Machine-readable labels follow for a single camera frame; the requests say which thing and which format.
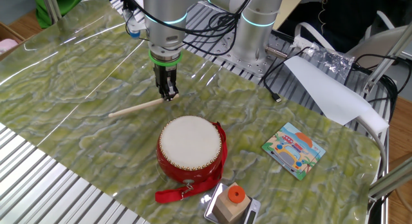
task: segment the drumstick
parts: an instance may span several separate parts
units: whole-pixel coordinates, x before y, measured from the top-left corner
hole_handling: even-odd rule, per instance
[[[179,94],[175,95],[173,100],[178,98],[178,97],[179,97]],[[153,100],[153,101],[150,101],[150,102],[146,102],[146,103],[143,103],[143,104],[140,104],[140,105],[137,105],[137,106],[129,107],[129,108],[126,108],[126,109],[123,109],[123,110],[120,110],[120,111],[117,111],[117,112],[114,112],[114,113],[110,113],[109,118],[117,117],[117,116],[120,116],[120,115],[126,115],[128,113],[132,113],[132,112],[138,111],[140,109],[145,109],[145,108],[148,108],[148,107],[151,107],[151,106],[154,106],[154,105],[161,104],[162,102],[164,102],[164,99],[159,98],[159,99],[156,99],[156,100]]]

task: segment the red strap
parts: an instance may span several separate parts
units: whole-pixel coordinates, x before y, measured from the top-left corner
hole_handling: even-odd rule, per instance
[[[187,187],[181,187],[179,189],[169,189],[165,191],[156,192],[155,200],[158,203],[169,203],[172,201],[179,201],[179,200],[182,200],[182,198],[187,198],[189,196],[193,196],[201,192],[208,191],[209,189],[212,189],[219,183],[221,179],[221,175],[223,174],[223,166],[225,165],[225,161],[227,157],[226,134],[225,134],[225,131],[221,128],[219,122],[212,123],[212,124],[215,125],[216,128],[218,128],[220,138],[222,141],[222,149],[223,149],[222,156],[221,156],[221,162],[219,164],[219,167],[215,171],[215,173],[212,176],[208,177],[204,182],[192,185],[193,190],[183,194],[183,197],[182,197],[182,193],[187,190]]]

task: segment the red drum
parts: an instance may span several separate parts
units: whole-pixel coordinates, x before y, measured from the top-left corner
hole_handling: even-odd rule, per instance
[[[204,182],[218,169],[222,139],[209,121],[194,116],[179,117],[163,129],[156,153],[168,177],[180,183],[196,184]]]

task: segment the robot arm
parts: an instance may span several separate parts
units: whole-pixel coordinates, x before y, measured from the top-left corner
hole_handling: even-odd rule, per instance
[[[124,18],[127,29],[134,38],[140,36],[141,24],[133,17],[138,8],[134,0],[124,1]],[[144,0],[144,10],[166,24],[179,28],[186,27],[187,9],[194,3],[203,0]],[[205,0],[223,9],[236,11],[244,0]],[[176,87],[176,70],[182,59],[182,45],[185,32],[164,26],[146,16],[145,27],[149,39],[149,56],[154,62],[156,86],[165,100],[172,100],[178,93]]]
[[[145,14],[149,56],[154,62],[156,86],[162,97],[168,101],[178,93],[176,70],[182,59],[185,33],[196,35],[196,33],[216,31],[220,28],[187,30],[185,28],[187,9],[190,6],[198,1],[208,1],[236,14],[232,17],[236,22],[231,23],[232,26],[228,25],[229,31],[235,28],[236,37],[230,48],[233,48],[232,53],[237,58],[237,62],[246,63],[250,67],[251,65],[259,66],[266,59],[269,35],[282,2],[282,0],[144,0],[144,8],[142,8],[134,0],[132,1],[131,3],[136,5],[128,7],[130,9],[137,7]],[[135,33],[139,24],[135,22],[131,12],[124,11],[124,14],[128,14],[124,16],[128,21],[127,27],[131,36],[140,35]],[[254,74],[261,77],[260,72],[261,70]]]

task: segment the green cloth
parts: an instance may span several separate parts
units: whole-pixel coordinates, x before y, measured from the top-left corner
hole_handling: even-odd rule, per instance
[[[47,13],[46,5],[44,0],[36,1],[36,17],[41,28],[47,28],[52,25],[52,21]],[[76,6],[81,0],[57,0],[59,4],[60,13],[66,15],[74,6]]]
[[[186,50],[179,99],[108,118],[160,98],[147,42],[132,39],[124,23],[108,0],[80,2],[2,60],[0,123],[151,224],[208,224],[213,190],[155,202],[156,191],[182,186],[157,164],[163,127],[182,115],[205,117],[227,134],[221,182],[261,202],[257,224],[365,223],[380,156],[374,141],[285,98],[277,103],[265,88]],[[261,148],[287,122],[326,150],[302,181]]]

